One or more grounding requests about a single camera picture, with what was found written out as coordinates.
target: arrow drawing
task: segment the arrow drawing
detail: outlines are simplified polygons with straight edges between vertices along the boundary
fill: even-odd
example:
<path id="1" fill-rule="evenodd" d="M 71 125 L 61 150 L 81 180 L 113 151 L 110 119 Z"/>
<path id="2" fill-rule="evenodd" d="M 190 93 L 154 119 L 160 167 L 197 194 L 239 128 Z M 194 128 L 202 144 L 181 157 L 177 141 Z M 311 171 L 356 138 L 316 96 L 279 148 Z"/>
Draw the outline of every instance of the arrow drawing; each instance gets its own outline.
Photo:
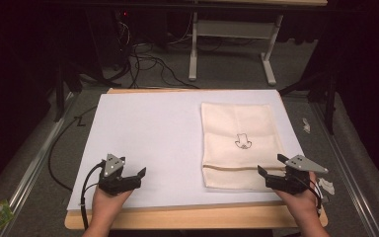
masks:
<path id="1" fill-rule="evenodd" d="M 235 141 L 236 145 L 241 149 L 249 149 L 252 146 L 252 142 L 248 140 L 246 133 L 238 134 L 238 141 Z"/>

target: gray carpet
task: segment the gray carpet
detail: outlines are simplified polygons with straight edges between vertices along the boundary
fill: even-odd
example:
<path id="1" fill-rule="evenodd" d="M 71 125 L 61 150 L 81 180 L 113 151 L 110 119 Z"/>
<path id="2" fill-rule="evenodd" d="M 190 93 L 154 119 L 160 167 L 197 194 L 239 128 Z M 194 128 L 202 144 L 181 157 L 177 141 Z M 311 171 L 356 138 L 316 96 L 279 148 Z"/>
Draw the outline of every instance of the gray carpet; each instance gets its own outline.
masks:
<path id="1" fill-rule="evenodd" d="M 263 41 L 255 41 L 247 45 L 241 43 L 228 44 L 215 51 L 208 51 L 208 47 L 214 47 L 210 44 L 201 46 L 205 47 L 205 51 L 201 51 L 198 55 L 198 75 L 193 85 L 205 89 L 269 89 L 258 58 L 258 48 L 264 46 Z M 138 55 L 141 57 L 143 52 L 149 48 L 144 47 L 147 46 L 138 48 L 140 52 Z M 314 44 L 295 45 L 292 41 L 278 43 L 275 46 L 271 57 L 271 65 L 277 81 L 275 89 L 284 88 L 298 81 L 313 48 Z M 146 53 L 161 57 L 169 67 L 174 69 L 178 78 L 188 82 L 188 48 L 170 46 L 169 51 L 153 48 Z M 147 68 L 147 70 L 140 70 L 138 74 L 137 84 L 139 87 L 170 86 L 163 80 L 180 84 L 174 80 L 169 71 L 165 70 L 162 74 L 162 67 L 159 64 L 154 67 L 151 67 L 152 65 L 153 61 L 140 62 L 140 69 Z M 110 76 L 115 72 L 105 68 L 105 73 Z M 117 82 L 121 82 L 126 88 L 131 84 L 131 78 L 127 75 Z M 65 126 L 75 116 L 95 106 L 98 103 L 99 95 L 108 90 L 104 86 L 85 82 L 84 87 L 84 91 L 76 96 L 72 110 L 65 117 Z M 336 159 L 337 153 L 331 146 L 325 129 L 321 127 L 320 117 L 316 115 L 314 109 L 303 96 L 304 94 L 305 92 L 292 93 L 283 98 L 283 102 L 305 155 L 313 157 L 318 163 L 330 170 L 328 175 L 320 176 L 333 182 L 336 189 L 334 196 L 324 192 L 328 200 L 324 203 L 329 218 L 327 230 L 332 236 L 368 236 L 366 227 L 350 197 L 349 187 L 345 184 L 345 179 L 341 174 L 339 162 Z M 379 224 L 378 171 L 359 142 L 359 138 L 356 136 L 346 112 L 342 109 L 340 101 L 337 101 L 337 108 L 334 123 L 335 139 L 339 141 L 341 151 L 345 152 L 345 156 L 349 158 L 348 161 L 353 167 L 352 175 L 363 189 Z M 66 130 L 54 147 L 50 158 L 54 175 L 69 187 L 73 187 L 75 182 L 94 112 L 91 111 L 83 116 L 82 123 L 85 126 L 77 126 L 75 123 Z M 0 177 L 0 199 L 9 199 L 14 193 L 30 162 L 36 157 L 41 145 L 49 135 L 53 126 L 51 120 L 54 115 L 55 107 L 52 107 L 48 116 L 43 119 L 5 169 Z M 303 118 L 306 118 L 311 124 L 310 134 L 303 130 Z M 82 231 L 72 231 L 64 227 L 66 206 L 69 199 L 70 193 L 52 180 L 45 165 L 7 236 L 81 236 Z M 273 230 L 273 236 L 283 236 L 296 231 L 297 229 L 294 228 Z M 260 230 L 241 231 L 239 233 L 241 236 L 264 236 L 262 234 L 266 234 Z M 185 233 L 146 232 L 146 236 L 176 236 L 176 234 L 183 235 Z M 223 235 L 222 233 L 206 232 L 204 234 L 209 236 Z M 120 233 L 120 236 L 130 235 L 130 233 Z"/>

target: beige cloth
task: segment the beige cloth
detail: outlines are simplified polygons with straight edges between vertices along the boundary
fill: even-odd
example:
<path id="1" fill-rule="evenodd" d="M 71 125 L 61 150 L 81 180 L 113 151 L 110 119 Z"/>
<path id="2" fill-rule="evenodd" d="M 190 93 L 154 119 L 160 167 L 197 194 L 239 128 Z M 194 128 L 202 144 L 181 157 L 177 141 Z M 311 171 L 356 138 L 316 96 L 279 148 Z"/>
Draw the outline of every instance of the beige cloth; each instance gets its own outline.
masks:
<path id="1" fill-rule="evenodd" d="M 283 154 L 269 105 L 201 105 L 204 134 L 202 173 L 209 188 L 267 192 L 258 165 L 282 175 Z"/>

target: black cable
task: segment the black cable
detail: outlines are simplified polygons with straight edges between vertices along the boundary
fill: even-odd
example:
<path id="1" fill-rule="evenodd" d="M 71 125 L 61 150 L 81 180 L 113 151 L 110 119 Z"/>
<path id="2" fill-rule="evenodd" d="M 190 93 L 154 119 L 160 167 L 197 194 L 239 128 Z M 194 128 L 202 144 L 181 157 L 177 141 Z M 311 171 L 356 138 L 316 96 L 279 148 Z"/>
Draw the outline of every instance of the black cable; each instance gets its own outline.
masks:
<path id="1" fill-rule="evenodd" d="M 319 196 L 319 195 L 316 193 L 316 191 L 310 187 L 310 183 L 312 183 L 315 187 L 316 187 L 316 184 L 315 184 L 313 181 L 311 181 L 310 179 L 308 180 L 308 181 L 309 181 L 309 184 L 306 184 L 306 183 L 304 183 L 300 178 L 298 178 L 298 177 L 296 177 L 296 176 L 292 176 L 292 177 L 294 177 L 298 182 L 300 182 L 300 183 L 303 184 L 305 187 L 307 187 L 307 189 L 308 189 L 310 192 L 312 192 L 313 195 L 317 198 L 318 203 L 317 203 L 316 208 L 317 208 L 318 216 L 320 216 L 320 214 L 321 214 L 321 209 L 322 209 L 322 197 Z"/>
<path id="2" fill-rule="evenodd" d="M 130 64 L 130 61 L 127 59 L 124 63 L 124 66 L 122 67 L 122 70 L 120 72 L 118 72 L 116 75 L 114 75 L 110 78 L 107 78 L 107 80 L 113 81 L 113 80 L 116 80 L 116 79 L 124 76 L 130 70 L 130 68 L 131 68 L 131 64 Z"/>
<path id="3" fill-rule="evenodd" d="M 50 151 L 48 153 L 48 159 L 47 159 L 47 167 L 48 167 L 48 173 L 50 174 L 50 177 L 54 180 L 54 182 L 56 182 L 59 186 L 61 186 L 62 188 L 72 192 L 73 189 L 66 186 L 65 184 L 63 184 L 62 182 L 60 182 L 53 174 L 52 170 L 51 170 L 51 157 L 52 157 L 52 153 L 53 153 L 53 150 L 54 150 L 54 147 L 55 145 L 57 144 L 57 142 L 59 141 L 60 137 L 64 134 L 64 132 L 66 132 L 66 130 L 77 120 L 77 119 L 81 119 L 82 116 L 84 116 L 86 113 L 94 110 L 97 106 L 94 106 L 92 107 L 91 109 L 85 111 L 84 113 L 82 113 L 80 116 L 78 117 L 75 117 L 73 121 L 69 122 L 69 124 L 66 125 L 66 127 L 64 127 L 64 129 L 57 135 L 57 137 L 54 139 L 53 143 L 51 144 L 51 147 L 50 147 Z"/>
<path id="4" fill-rule="evenodd" d="M 132 71 L 131 71 L 131 68 L 130 68 L 130 75 L 131 75 L 131 79 L 132 79 L 132 83 L 131 83 L 131 85 L 128 87 L 128 89 L 131 89 L 131 88 L 134 88 L 134 89 L 137 89 L 138 88 L 138 85 L 137 85 L 137 77 L 138 77 L 138 73 L 140 72 L 140 60 L 139 60 L 139 58 L 138 58 L 138 56 L 137 56 L 137 53 L 136 53 L 136 47 L 133 49 L 133 52 L 134 52 L 134 57 L 136 58 L 136 63 L 137 63 L 137 66 L 136 66 L 136 68 L 137 68 L 137 71 L 136 71 L 136 75 L 135 76 L 133 76 L 133 73 L 132 73 Z"/>
<path id="5" fill-rule="evenodd" d="M 93 186 L 96 186 L 98 183 L 95 183 L 94 185 L 90 185 L 90 186 L 88 186 L 87 188 L 86 188 L 86 190 L 85 190 L 85 192 L 89 189 L 89 188 L 91 188 L 91 187 L 93 187 Z"/>
<path id="6" fill-rule="evenodd" d="M 213 48 L 213 49 L 203 49 L 203 48 L 199 47 L 199 45 L 198 45 L 196 47 L 196 49 L 198 49 L 200 51 L 212 52 L 212 51 L 215 51 L 218 48 L 220 48 L 220 46 L 223 44 L 223 38 L 202 37 L 201 39 L 203 39 L 204 41 L 210 40 L 210 39 L 217 40 L 218 41 L 218 45 L 215 48 Z"/>
<path id="7" fill-rule="evenodd" d="M 187 37 L 187 34 L 189 33 L 190 31 L 190 26 L 192 25 L 192 13 L 189 13 L 189 24 L 187 25 L 187 29 L 186 31 L 184 32 L 184 34 L 177 40 L 175 41 L 170 41 L 168 42 L 168 45 L 173 45 L 174 43 L 179 43 L 181 41 L 185 41 L 185 40 L 188 40 L 188 39 L 191 39 L 192 36 L 190 37 Z"/>
<path id="8" fill-rule="evenodd" d="M 106 162 L 102 161 L 98 165 L 94 166 L 94 168 L 91 169 L 91 171 L 88 173 L 87 177 L 85 178 L 84 186 L 82 187 L 82 193 L 81 193 L 81 214 L 82 214 L 82 220 L 84 221 L 84 228 L 88 229 L 88 216 L 86 215 L 86 206 L 85 206 L 85 192 L 88 190 L 86 185 L 88 184 L 88 180 L 91 177 L 92 173 L 98 168 L 103 168 L 104 164 Z"/>
<path id="9" fill-rule="evenodd" d="M 137 48 L 140 47 L 140 46 L 145 46 L 145 45 L 148 45 L 149 48 L 148 49 L 145 49 L 144 51 L 139 51 L 137 52 Z M 135 53 L 139 53 L 139 54 L 144 54 L 144 53 L 147 53 L 147 52 L 150 52 L 153 50 L 153 43 L 146 43 L 146 42 L 143 42 L 143 43 L 139 43 L 139 44 L 136 44 L 134 47 L 136 47 L 136 50 L 135 50 Z"/>
<path id="10" fill-rule="evenodd" d="M 168 46 L 171 46 L 173 48 L 177 49 L 187 49 L 192 46 L 191 38 L 183 39 L 181 41 L 171 42 L 168 44 Z"/>
<path id="11" fill-rule="evenodd" d="M 170 67 L 165 63 L 165 61 L 162 60 L 161 58 L 159 58 L 159 57 L 155 57 L 155 56 L 152 56 L 152 55 L 149 55 L 149 54 L 143 54 L 143 56 L 139 56 L 139 57 L 137 57 L 137 58 L 139 59 L 138 61 L 145 61 L 145 60 L 148 60 L 148 61 L 153 61 L 153 62 L 154 62 L 154 65 L 150 66 L 149 68 L 146 68 L 146 69 L 141 69 L 141 68 L 140 68 L 140 70 L 151 69 L 151 68 L 153 68 L 153 67 L 154 67 L 155 65 L 157 65 L 157 64 L 159 64 L 160 66 L 162 66 L 161 78 L 162 78 L 162 80 L 163 80 L 166 84 L 168 84 L 168 85 L 170 85 L 170 86 L 174 86 L 174 87 L 179 87 L 179 86 L 184 85 L 184 86 L 186 86 L 186 87 L 191 87 L 191 88 L 199 89 L 198 87 L 196 87 L 196 86 L 194 86 L 194 85 L 192 85 L 192 84 L 186 83 L 186 82 L 184 82 L 184 81 L 178 79 L 178 77 L 175 75 L 174 70 L 172 70 L 172 68 L 170 68 Z M 176 84 L 172 84 L 172 83 L 167 82 L 167 81 L 165 80 L 165 78 L 163 77 L 163 72 L 164 72 L 165 68 L 167 68 L 167 69 L 171 72 L 171 74 L 172 74 L 172 76 L 174 77 L 174 79 L 175 79 L 176 81 L 180 82 L 182 85 L 176 85 Z"/>

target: hand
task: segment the hand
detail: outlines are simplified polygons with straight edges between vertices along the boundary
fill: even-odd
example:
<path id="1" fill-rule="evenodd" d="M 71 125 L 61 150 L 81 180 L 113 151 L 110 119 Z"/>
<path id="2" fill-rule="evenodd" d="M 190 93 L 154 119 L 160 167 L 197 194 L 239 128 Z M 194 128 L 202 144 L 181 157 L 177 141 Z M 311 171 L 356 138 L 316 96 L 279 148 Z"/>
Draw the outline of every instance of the hand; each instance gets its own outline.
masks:
<path id="1" fill-rule="evenodd" d="M 131 193 L 128 191 L 111 196 L 97 187 L 92 201 L 91 223 L 83 236 L 108 236 L 115 218 Z"/>
<path id="2" fill-rule="evenodd" d="M 310 172 L 310 180 L 316 184 L 316 175 Z M 306 190 L 301 194 L 291 195 L 289 193 L 274 190 L 275 193 L 284 201 L 288 210 L 300 227 L 302 236 L 329 236 L 323 228 L 317 214 L 315 195 Z"/>

